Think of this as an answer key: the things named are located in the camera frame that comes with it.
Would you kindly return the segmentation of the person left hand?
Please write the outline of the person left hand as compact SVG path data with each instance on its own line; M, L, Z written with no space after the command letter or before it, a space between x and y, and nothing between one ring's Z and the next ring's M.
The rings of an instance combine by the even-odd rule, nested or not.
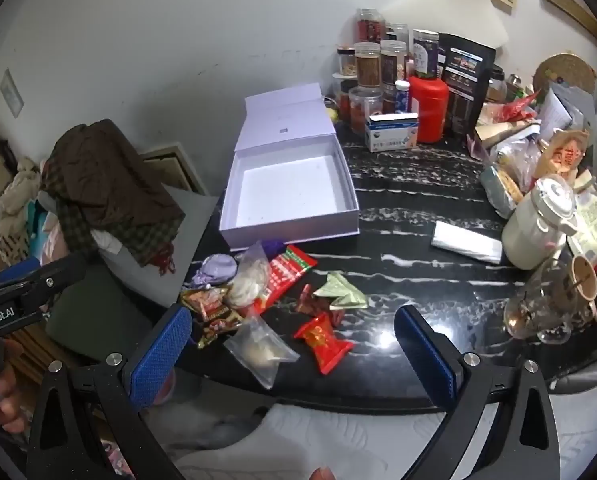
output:
M0 427L9 434L22 434L27 422L21 410L21 395L10 361L23 353L23 347L12 339L5 339L3 352L3 366L0 368Z

